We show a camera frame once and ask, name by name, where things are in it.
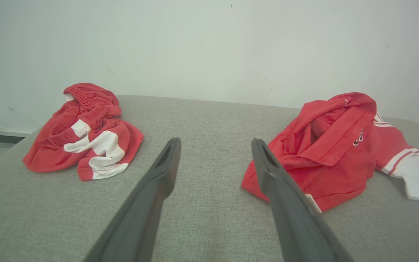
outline white wall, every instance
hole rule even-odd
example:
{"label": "white wall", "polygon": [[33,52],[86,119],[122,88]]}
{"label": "white wall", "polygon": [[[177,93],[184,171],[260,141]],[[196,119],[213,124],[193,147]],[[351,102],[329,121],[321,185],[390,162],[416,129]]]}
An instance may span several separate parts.
{"label": "white wall", "polygon": [[298,107],[359,91],[419,122],[419,0],[0,0],[0,125],[115,94]]}

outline red garment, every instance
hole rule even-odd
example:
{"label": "red garment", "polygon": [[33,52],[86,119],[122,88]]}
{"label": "red garment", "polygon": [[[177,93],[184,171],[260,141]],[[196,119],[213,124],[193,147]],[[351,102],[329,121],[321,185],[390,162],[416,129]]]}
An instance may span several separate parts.
{"label": "red garment", "polygon": [[119,100],[91,83],[64,90],[67,102],[43,126],[23,162],[35,172],[58,171],[78,163],[82,181],[122,172],[132,161],[143,134],[117,119]]}
{"label": "red garment", "polygon": [[[401,158],[391,161],[394,156],[419,154],[398,129],[382,121],[375,101],[361,93],[306,103],[268,146],[322,211],[362,193],[375,168],[395,170]],[[269,201],[259,188],[253,161],[242,187]]]}

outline gray table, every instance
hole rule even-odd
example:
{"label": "gray table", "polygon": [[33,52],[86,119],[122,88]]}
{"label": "gray table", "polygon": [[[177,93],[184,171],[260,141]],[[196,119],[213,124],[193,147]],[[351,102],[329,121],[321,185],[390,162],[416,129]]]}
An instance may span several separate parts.
{"label": "gray table", "polygon": [[[118,96],[123,119],[143,134],[131,165],[109,179],[81,182],[76,167],[37,174],[22,163],[36,134],[0,156],[0,261],[85,257],[168,139],[182,153],[165,201],[153,258],[281,260],[269,204],[240,188],[251,139],[266,142],[298,109],[149,96]],[[419,124],[386,118],[419,148]],[[323,215],[356,261],[419,261],[419,201],[400,179],[376,173],[366,190]]]}

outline gray tablecloth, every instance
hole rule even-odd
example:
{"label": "gray tablecloth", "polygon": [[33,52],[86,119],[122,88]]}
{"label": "gray tablecloth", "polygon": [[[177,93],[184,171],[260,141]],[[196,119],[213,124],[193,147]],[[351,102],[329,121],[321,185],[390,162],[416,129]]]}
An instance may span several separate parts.
{"label": "gray tablecloth", "polygon": [[[85,257],[168,139],[182,153],[153,259],[281,260],[269,204],[240,188],[251,139],[266,142],[298,109],[149,96],[118,96],[123,119],[145,135],[131,165],[81,182],[76,167],[50,174],[22,163],[36,134],[0,156],[0,261]],[[386,118],[419,148],[419,124]],[[419,201],[400,179],[376,173],[358,197],[322,214],[356,261],[419,261]]]}

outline red fabric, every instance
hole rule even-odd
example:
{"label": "red fabric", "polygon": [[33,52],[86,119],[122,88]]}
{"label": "red fabric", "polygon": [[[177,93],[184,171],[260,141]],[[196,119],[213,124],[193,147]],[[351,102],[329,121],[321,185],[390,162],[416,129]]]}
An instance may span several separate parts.
{"label": "red fabric", "polygon": [[[74,100],[65,102],[43,126],[23,159],[27,168],[36,172],[52,172],[79,163],[77,171],[81,180],[91,180],[93,172],[88,163],[98,155],[92,149],[68,152],[64,146],[78,142],[85,136],[88,141],[93,141],[104,131],[117,134],[117,144],[125,152],[117,164],[130,163],[143,140],[143,134],[135,126],[117,119],[121,116],[121,108],[116,96],[91,83],[75,84],[66,88],[64,94],[72,95]],[[88,125],[78,131],[81,137],[72,128],[80,120]]]}
{"label": "red fabric", "polygon": [[[376,126],[375,116],[375,101],[361,93],[313,101],[268,146],[326,211],[362,193],[377,163],[382,168],[403,148],[411,148],[396,128]],[[269,201],[259,188],[253,161],[242,187]]]}

